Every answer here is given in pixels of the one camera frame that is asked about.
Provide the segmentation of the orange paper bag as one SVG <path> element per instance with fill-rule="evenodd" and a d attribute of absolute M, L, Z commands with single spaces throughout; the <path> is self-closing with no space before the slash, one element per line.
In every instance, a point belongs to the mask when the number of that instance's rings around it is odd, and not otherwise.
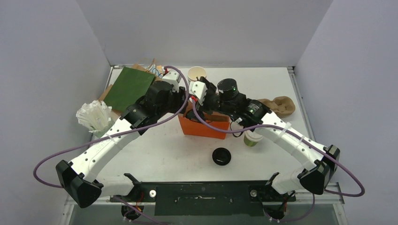
<path fill-rule="evenodd" d="M 188 103 L 184 113 L 178 115 L 179 123 L 184 135 L 201 136 L 215 139 L 225 139 L 226 133 L 216 131 L 202 124 L 195 117 L 191 102 Z M 230 125 L 230 118 L 220 113 L 206 114 L 204 113 L 204 120 L 209 125 L 222 130 L 228 130 Z"/>

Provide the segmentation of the white plastic lid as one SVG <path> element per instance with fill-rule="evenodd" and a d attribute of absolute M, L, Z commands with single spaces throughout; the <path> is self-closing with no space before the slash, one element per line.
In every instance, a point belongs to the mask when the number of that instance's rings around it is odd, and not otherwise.
<path fill-rule="evenodd" d="M 255 132 L 250 131 L 250 130 L 245 131 L 244 135 L 252 136 L 252 137 L 255 137 L 255 138 L 260 138 L 261 137 L 263 139 L 262 135 L 259 135 L 259 134 L 255 133 Z"/>

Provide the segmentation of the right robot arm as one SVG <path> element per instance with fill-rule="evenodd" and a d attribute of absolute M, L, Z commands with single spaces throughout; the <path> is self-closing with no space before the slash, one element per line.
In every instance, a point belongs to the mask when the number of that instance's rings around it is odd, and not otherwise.
<path fill-rule="evenodd" d="M 286 174 L 276 172 L 268 180 L 265 192 L 270 200 L 276 201 L 297 189 L 305 189 L 315 195 L 324 193 L 336 171 L 340 154 L 336 147 L 311 141 L 262 102 L 240 93 L 236 80 L 232 78 L 214 85 L 201 77 L 190 82 L 189 92 L 195 109 L 229 116 L 240 126 L 271 140 L 300 162 L 299 168 Z"/>

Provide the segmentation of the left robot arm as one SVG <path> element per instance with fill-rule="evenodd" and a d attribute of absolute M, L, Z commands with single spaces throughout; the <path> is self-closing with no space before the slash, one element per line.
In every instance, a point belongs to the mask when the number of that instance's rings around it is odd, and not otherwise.
<path fill-rule="evenodd" d="M 103 135 L 103 141 L 93 144 L 71 161 L 62 160 L 56 165 L 61 186 L 80 208 L 104 196 L 120 195 L 130 202 L 140 197 L 138 181 L 132 175 L 101 177 L 99 173 L 126 145 L 154 127 L 161 117 L 184 109 L 186 96 L 185 87 L 166 81 L 154 82 L 144 96 L 126 108 Z"/>

